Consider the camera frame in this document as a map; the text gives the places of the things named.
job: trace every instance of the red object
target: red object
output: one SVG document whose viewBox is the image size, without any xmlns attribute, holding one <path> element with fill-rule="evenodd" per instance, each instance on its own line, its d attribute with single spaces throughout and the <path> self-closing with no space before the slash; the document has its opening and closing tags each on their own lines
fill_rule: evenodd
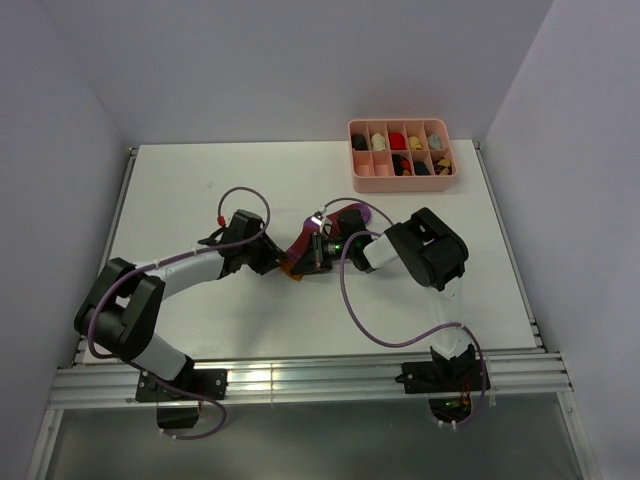
<svg viewBox="0 0 640 480">
<path fill-rule="evenodd" d="M 391 147 L 391 150 L 406 150 L 407 142 L 404 140 L 404 135 L 400 132 L 390 133 L 389 146 Z"/>
</svg>

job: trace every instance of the small object in tray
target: small object in tray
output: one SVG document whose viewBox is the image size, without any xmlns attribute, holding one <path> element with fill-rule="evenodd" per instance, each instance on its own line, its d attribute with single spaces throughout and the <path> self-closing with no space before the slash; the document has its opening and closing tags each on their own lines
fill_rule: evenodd
<svg viewBox="0 0 640 480">
<path fill-rule="evenodd" d="M 422 160 L 416 160 L 413 162 L 413 169 L 416 172 L 416 175 L 429 175 L 429 169 L 427 168 L 427 164 Z"/>
<path fill-rule="evenodd" d="M 400 132 L 389 133 L 389 146 L 391 150 L 406 150 L 407 142 L 404 140 L 404 135 Z"/>
<path fill-rule="evenodd" d="M 384 141 L 384 137 L 380 133 L 374 133 L 371 136 L 371 150 L 381 151 L 386 150 L 387 144 Z"/>
<path fill-rule="evenodd" d="M 431 150 L 442 150 L 442 140 L 435 133 L 427 137 L 427 142 Z"/>
<path fill-rule="evenodd" d="M 396 177 L 411 175 L 409 160 L 397 154 L 392 155 L 391 160 L 393 162 L 393 173 L 395 173 Z"/>
<path fill-rule="evenodd" d="M 351 146 L 358 151 L 369 150 L 367 139 L 361 133 L 351 135 Z"/>
<path fill-rule="evenodd" d="M 451 175 L 451 160 L 439 158 L 433 162 L 433 171 L 436 175 Z"/>
<path fill-rule="evenodd" d="M 422 143 L 418 137 L 409 137 L 409 148 L 411 150 L 422 150 Z"/>
</svg>

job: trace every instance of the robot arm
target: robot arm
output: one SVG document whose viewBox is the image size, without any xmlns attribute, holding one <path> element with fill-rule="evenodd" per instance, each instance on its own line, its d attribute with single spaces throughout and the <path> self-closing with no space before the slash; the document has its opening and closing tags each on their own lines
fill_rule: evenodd
<svg viewBox="0 0 640 480">
<path fill-rule="evenodd" d="M 235 244 L 259 233 L 262 224 L 259 216 L 238 210 L 228 227 L 199 243 L 209 247 Z M 242 265 L 249 265 L 256 273 L 264 275 L 279 265 L 282 255 L 265 233 L 247 245 L 205 251 L 139 273 L 124 282 L 103 308 L 96 323 L 94 340 L 117 358 L 189 390 L 193 360 L 154 333 L 161 302 L 199 283 L 235 273 Z M 102 297 L 118 279 L 135 269 L 135 264 L 121 258 L 107 262 L 76 315 L 74 326 L 78 332 L 88 335 L 91 317 Z"/>
<path fill-rule="evenodd" d="M 331 236 L 331 222 L 321 214 L 314 218 L 318 231 L 311 235 L 304 255 L 288 272 L 292 276 L 330 271 L 332 263 L 340 259 L 348 238 L 366 230 L 363 217 L 356 209 L 338 215 L 339 236 Z M 190 357 L 154 333 L 158 312 L 163 300 L 199 283 L 224 278 L 243 265 L 260 275 L 281 266 L 285 254 L 266 233 L 260 233 L 263 225 L 259 216 L 238 210 L 228 226 L 198 242 L 206 247 L 219 246 L 219 250 L 195 251 L 194 255 L 166 266 L 158 261 L 159 268 L 146 273 L 133 274 L 136 265 L 121 258 L 110 260 L 78 311 L 75 329 L 88 336 L 98 304 L 116 282 L 121 282 L 95 321 L 93 340 L 115 357 L 154 374 L 174 389 L 223 398 L 220 387 L 212 389 L 211 379 L 195 370 Z M 420 285 L 432 287 L 428 289 L 429 294 L 435 297 L 429 303 L 430 308 L 435 308 L 435 315 L 432 312 L 431 316 L 439 323 L 451 321 L 447 312 L 459 293 L 459 278 L 464 274 L 469 252 L 460 237 L 433 212 L 423 208 L 408 221 L 392 225 L 375 240 L 370 235 L 360 236 L 357 240 L 349 247 L 347 258 L 358 270 L 370 273 L 400 258 Z M 130 278 L 121 281 L 125 275 Z M 425 367 L 420 378 L 418 375 L 400 376 L 396 381 L 406 387 L 414 378 L 413 382 L 429 384 L 429 388 L 438 391 L 449 385 L 453 377 L 467 375 L 469 366 L 476 360 L 473 346 L 469 345 L 464 332 L 448 329 L 435 335 L 439 338 L 434 339 L 434 343 L 440 348 L 435 352 L 432 348 L 433 366 Z M 221 385 L 220 380 L 214 380 L 214 383 Z"/>
</svg>

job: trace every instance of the white table surface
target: white table surface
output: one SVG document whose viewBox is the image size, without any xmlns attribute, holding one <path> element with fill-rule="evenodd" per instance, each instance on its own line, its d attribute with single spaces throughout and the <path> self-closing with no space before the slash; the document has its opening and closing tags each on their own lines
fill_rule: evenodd
<svg viewBox="0 0 640 480">
<path fill-rule="evenodd" d="M 458 140 L 452 146 L 460 173 L 446 192 L 360 195 L 351 185 L 348 142 L 145 145 L 111 257 L 138 262 L 190 250 L 217 228 L 218 199 L 236 185 L 267 197 L 272 208 L 268 233 L 283 249 L 297 238 L 307 216 L 336 197 L 367 200 L 394 221 L 426 206 L 469 247 L 462 320 L 483 348 L 535 348 L 473 144 Z M 230 218 L 238 208 L 264 214 L 260 201 L 245 192 L 229 197 L 224 213 Z M 382 231 L 385 222 L 374 213 L 369 228 Z M 370 275 L 347 268 L 352 305 L 374 335 L 397 342 L 435 325 L 425 289 L 400 261 Z M 337 268 L 296 282 L 280 270 L 261 277 L 243 267 L 165 301 L 156 332 L 195 359 L 398 353 L 372 343 L 354 326 L 342 302 Z M 402 351 L 428 348 L 427 339 Z M 87 351 L 85 362 L 95 361 Z"/>
</svg>

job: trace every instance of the white wall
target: white wall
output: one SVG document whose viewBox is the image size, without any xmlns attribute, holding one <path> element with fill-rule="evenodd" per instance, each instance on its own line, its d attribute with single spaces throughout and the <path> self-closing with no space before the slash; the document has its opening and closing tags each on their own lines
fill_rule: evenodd
<svg viewBox="0 0 640 480">
<path fill-rule="evenodd" d="M 640 4 L 556 0 L 484 147 L 606 478 L 640 456 Z"/>
<path fill-rule="evenodd" d="M 39 3 L 0 3 L 0 478 L 22 478 L 126 149 Z"/>
<path fill-rule="evenodd" d="M 484 137 L 551 0 L 41 0 L 131 143 Z"/>
</svg>

